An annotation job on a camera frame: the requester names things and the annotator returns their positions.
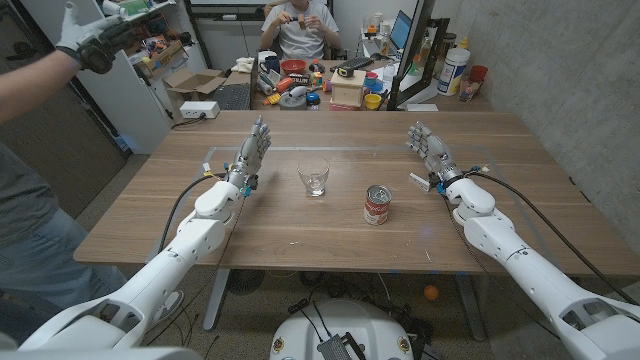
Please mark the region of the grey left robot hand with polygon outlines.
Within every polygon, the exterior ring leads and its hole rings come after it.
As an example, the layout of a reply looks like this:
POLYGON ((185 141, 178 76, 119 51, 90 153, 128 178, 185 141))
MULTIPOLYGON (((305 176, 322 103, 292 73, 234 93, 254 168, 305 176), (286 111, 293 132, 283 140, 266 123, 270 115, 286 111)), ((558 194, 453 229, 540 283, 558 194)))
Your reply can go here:
POLYGON ((255 190, 257 182, 252 180, 261 167, 262 160, 271 145, 270 129, 258 115, 249 134, 241 143, 227 176, 227 181, 238 189, 255 190))

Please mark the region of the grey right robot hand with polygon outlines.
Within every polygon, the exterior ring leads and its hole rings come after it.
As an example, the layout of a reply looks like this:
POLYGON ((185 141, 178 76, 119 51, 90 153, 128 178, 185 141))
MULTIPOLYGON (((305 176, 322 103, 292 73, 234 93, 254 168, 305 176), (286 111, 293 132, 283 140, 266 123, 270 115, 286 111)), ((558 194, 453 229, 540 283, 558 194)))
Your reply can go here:
POLYGON ((418 154, 429 173, 438 178, 435 185, 444 189, 463 177, 449 147, 421 122, 409 127, 407 146, 418 154))

